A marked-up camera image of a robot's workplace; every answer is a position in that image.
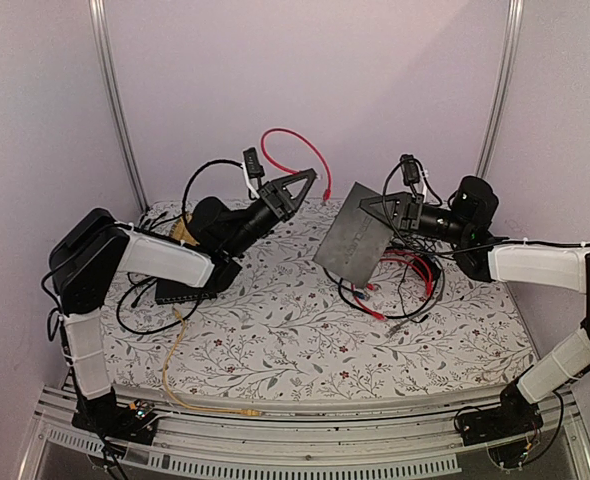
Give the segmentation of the black ethernet cable teal boot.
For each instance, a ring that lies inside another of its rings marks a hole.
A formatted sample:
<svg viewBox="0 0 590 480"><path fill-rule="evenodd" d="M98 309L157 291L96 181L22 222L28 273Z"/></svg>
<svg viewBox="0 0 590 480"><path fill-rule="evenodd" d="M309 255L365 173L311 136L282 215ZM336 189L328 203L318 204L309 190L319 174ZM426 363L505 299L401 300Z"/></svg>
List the black ethernet cable teal boot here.
<svg viewBox="0 0 590 480"><path fill-rule="evenodd" d="M421 254L388 248L364 288L338 278L339 295L351 309L379 321L421 322L436 295L438 281L431 284L413 261Z"/></svg>

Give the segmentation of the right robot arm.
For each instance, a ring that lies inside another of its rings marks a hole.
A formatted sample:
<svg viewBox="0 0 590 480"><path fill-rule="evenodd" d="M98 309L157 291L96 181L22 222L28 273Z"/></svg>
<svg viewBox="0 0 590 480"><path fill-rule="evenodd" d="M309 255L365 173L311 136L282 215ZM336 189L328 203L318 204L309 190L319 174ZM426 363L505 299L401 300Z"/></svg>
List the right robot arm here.
<svg viewBox="0 0 590 480"><path fill-rule="evenodd" d="M590 371L590 243L515 240L491 233L499 199L487 185L462 184L446 207L420 194L371 196L360 208L391 228L396 236L415 235L449 244L442 256L454 260L472 280L511 286L555 289L580 296L584 312L565 338L501 391L498 406L467 413L460 432L495 429L512 436L542 424L538 404Z"/></svg>

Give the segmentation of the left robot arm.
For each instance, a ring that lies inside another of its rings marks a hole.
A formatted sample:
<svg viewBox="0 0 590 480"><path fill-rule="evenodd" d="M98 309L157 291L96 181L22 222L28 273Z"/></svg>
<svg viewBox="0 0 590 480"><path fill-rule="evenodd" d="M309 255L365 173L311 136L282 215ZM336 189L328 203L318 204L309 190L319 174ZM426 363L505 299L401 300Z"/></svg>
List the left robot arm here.
<svg viewBox="0 0 590 480"><path fill-rule="evenodd" d="M96 207L53 248L43 286L63 323L63 343L86 419L103 434L123 426L121 408L109 401L113 383L106 365L103 317L108 298L133 274L219 295L241 273L241 260L303 205L316 173L306 169L266 182L247 206L231 208L215 196L182 206L191 242L146 231Z"/></svg>

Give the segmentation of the black network switch box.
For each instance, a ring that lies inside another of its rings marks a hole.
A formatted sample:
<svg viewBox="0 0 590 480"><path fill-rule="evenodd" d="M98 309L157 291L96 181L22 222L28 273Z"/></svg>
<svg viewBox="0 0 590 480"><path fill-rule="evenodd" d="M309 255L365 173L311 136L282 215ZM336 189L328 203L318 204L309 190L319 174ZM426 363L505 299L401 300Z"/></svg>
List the black network switch box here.
<svg viewBox="0 0 590 480"><path fill-rule="evenodd" d="M368 284L393 236L390 227L360 207L362 200L375 196L374 190L355 182L313 257L358 288Z"/></svg>

